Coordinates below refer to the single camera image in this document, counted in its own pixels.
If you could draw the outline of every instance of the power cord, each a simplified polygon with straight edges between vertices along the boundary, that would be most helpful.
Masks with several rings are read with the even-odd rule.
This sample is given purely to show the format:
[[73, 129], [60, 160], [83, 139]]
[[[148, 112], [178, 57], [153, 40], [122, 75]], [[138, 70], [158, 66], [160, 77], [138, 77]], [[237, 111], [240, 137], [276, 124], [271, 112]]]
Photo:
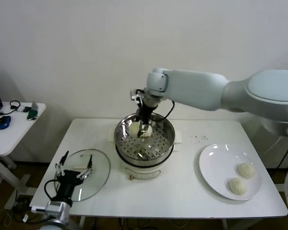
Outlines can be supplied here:
[[97, 230], [97, 218], [95, 218], [94, 222], [90, 225], [90, 230]]
[[47, 192], [47, 185], [50, 183], [50, 182], [58, 182], [58, 180], [54, 179], [54, 180], [49, 180], [47, 181], [45, 184], [44, 184], [44, 191], [46, 193], [46, 195], [48, 196], [48, 198], [51, 200], [51, 196], [49, 195], [49, 193]]
[[278, 164], [278, 166], [276, 167], [277, 169], [280, 167], [280, 165], [283, 163], [284, 159], [287, 157], [288, 155], [288, 149], [287, 152], [285, 153], [285, 155], [283, 156], [283, 159], [280, 161], [280, 163]]
[[3, 223], [3, 221], [4, 221], [4, 225], [6, 226], [6, 227], [9, 227], [10, 225], [11, 225], [11, 223], [12, 223], [12, 217], [11, 217], [11, 215], [10, 215], [10, 212], [8, 212], [7, 210], [5, 210], [5, 209], [2, 209], [1, 211], [0, 211], [0, 213], [1, 212], [6, 212], [6, 216], [4, 216], [2, 219], [1, 219], [1, 221], [0, 221], [0, 225]]
[[188, 223], [189, 220], [186, 219], [185, 222], [182, 225], [176, 225], [174, 224], [170, 219], [168, 219], [168, 221], [171, 223], [171, 225], [173, 225], [175, 228], [179, 228], [179, 229], [183, 229]]
[[10, 108], [12, 109], [12, 111], [10, 111], [8, 113], [0, 112], [0, 115], [11, 114], [11, 113], [15, 112], [20, 106], [21, 106], [21, 104], [20, 104], [20, 102], [18, 100], [12, 100], [12, 101], [10, 101]]
[[165, 117], [163, 117], [163, 118], [161, 118], [161, 119], [159, 119], [159, 120], [153, 120], [153, 119], [152, 119], [152, 121], [160, 122], [160, 121], [165, 120], [165, 119], [171, 114], [171, 112], [173, 111], [173, 109], [174, 109], [174, 107], [175, 107], [175, 102], [172, 101], [172, 103], [173, 103], [173, 106], [172, 106], [171, 110], [168, 112], [168, 114], [167, 114]]
[[130, 219], [127, 219], [126, 220], [126, 227], [128, 230], [158, 230], [158, 228], [155, 228], [155, 227], [148, 227], [148, 225], [151, 223], [152, 219], [150, 219], [145, 225], [143, 226], [140, 226], [140, 219], [137, 219], [137, 228], [130, 228], [129, 227], [129, 220]]
[[[31, 200], [26, 196], [22, 196], [22, 197], [17, 199], [17, 204], [12, 208], [13, 218], [16, 222], [24, 223], [23, 218], [24, 218], [26, 212], [30, 211], [30, 206], [29, 206], [30, 201]], [[47, 222], [48, 220], [51, 220], [54, 218], [54, 217], [50, 216], [50, 217], [47, 217], [47, 218], [39, 220], [39, 221], [32, 221], [35, 218], [37, 218], [38, 216], [39, 216], [39, 214], [34, 215], [33, 217], [29, 218], [25, 223], [30, 224], [30, 225], [40, 224], [40, 223]]]
[[[144, 91], [144, 90], [136, 89], [136, 90], [135, 90], [135, 93], [138, 94], [138, 92], [140, 92], [140, 93], [142, 93], [142, 94], [145, 94], [145, 91]], [[163, 118], [160, 119], [160, 120], [153, 120], [153, 119], [152, 119], [152, 121], [160, 122], [160, 121], [163, 121], [164, 119], [166, 119], [166, 118], [171, 114], [171, 112], [173, 111], [173, 109], [174, 109], [174, 107], [175, 107], [175, 102], [172, 101], [172, 103], [173, 103], [173, 106], [172, 106], [171, 110], [168, 112], [168, 114], [167, 114], [165, 117], [163, 117]]]
[[285, 153], [285, 155], [283, 156], [282, 160], [280, 161], [280, 163], [278, 164], [278, 166], [276, 167], [276, 169], [279, 169], [279, 167], [281, 166], [281, 164], [283, 163], [284, 159], [287, 157], [288, 155], [288, 149]]
[[268, 151], [270, 151], [283, 137], [280, 137], [279, 139], [277, 139], [277, 141], [271, 145], [264, 153], [263, 155], [265, 155]]

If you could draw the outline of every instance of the glass lid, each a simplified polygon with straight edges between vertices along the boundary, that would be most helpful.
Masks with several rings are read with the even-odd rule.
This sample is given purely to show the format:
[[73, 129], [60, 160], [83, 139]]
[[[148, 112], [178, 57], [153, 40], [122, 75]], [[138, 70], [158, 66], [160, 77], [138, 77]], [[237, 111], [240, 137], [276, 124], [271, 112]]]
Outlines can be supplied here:
[[[83, 172], [87, 168], [87, 164], [92, 156], [92, 173], [84, 179], [81, 185], [75, 187], [72, 194], [72, 201], [79, 202], [91, 198], [97, 194], [106, 184], [111, 170], [109, 158], [100, 150], [84, 149], [70, 155], [65, 163], [65, 170], [73, 170]], [[55, 190], [58, 190], [58, 182], [54, 183]]]

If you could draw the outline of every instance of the small white table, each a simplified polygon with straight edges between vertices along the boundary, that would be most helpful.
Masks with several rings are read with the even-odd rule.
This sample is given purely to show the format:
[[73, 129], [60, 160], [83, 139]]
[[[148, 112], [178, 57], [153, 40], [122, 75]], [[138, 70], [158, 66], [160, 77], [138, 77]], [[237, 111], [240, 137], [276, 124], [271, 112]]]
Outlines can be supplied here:
[[[23, 106], [31, 106], [32, 103], [21, 103]], [[41, 116], [44, 112], [46, 106], [43, 103], [37, 103], [38, 105], [38, 116]], [[3, 102], [3, 107], [0, 111], [4, 113], [8, 113], [11, 111], [9, 102]], [[13, 112], [9, 114], [11, 116], [10, 126], [6, 129], [0, 130], [0, 157], [4, 160], [8, 167], [11, 169], [16, 168], [16, 164], [7, 157], [17, 146], [17, 144], [21, 141], [27, 131], [32, 127], [35, 121], [27, 120], [28, 113], [23, 112]], [[6, 168], [0, 162], [0, 183], [2, 180], [6, 180], [10, 185], [12, 185], [17, 191], [19, 191], [18, 195], [34, 195], [36, 188], [29, 188], [25, 185], [28, 181], [30, 175], [25, 175], [21, 180], [19, 180], [11, 171]], [[5, 208], [11, 209], [12, 199], [15, 199], [15, 193], [12, 194], [10, 200], [7, 202]]]

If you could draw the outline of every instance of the stainless steel steamer basket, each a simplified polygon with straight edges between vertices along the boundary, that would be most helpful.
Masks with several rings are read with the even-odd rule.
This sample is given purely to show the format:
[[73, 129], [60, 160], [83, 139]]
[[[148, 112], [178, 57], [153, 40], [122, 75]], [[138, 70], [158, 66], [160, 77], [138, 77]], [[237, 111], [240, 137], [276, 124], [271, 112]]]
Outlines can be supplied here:
[[129, 126], [135, 122], [136, 114], [124, 118], [114, 133], [116, 150], [128, 164], [139, 167], [154, 167], [164, 162], [174, 148], [175, 130], [172, 124], [159, 114], [152, 114], [153, 133], [147, 138], [137, 138], [129, 133]]

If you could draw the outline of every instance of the steamed bun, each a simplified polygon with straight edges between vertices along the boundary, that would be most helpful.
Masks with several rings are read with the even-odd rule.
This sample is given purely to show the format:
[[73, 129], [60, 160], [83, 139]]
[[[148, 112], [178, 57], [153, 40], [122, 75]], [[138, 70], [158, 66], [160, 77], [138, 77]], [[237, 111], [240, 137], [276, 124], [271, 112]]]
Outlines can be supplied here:
[[234, 194], [243, 195], [247, 192], [248, 188], [246, 183], [241, 178], [234, 178], [229, 181], [229, 187]]
[[[129, 126], [129, 132], [133, 137], [138, 136], [138, 132], [140, 129], [140, 122], [132, 122], [132, 124]], [[144, 132], [140, 137], [141, 138], [147, 138], [150, 137], [153, 133], [153, 128], [149, 125], [146, 132]]]
[[252, 178], [256, 174], [256, 169], [252, 164], [242, 163], [237, 169], [239, 174], [247, 179]]

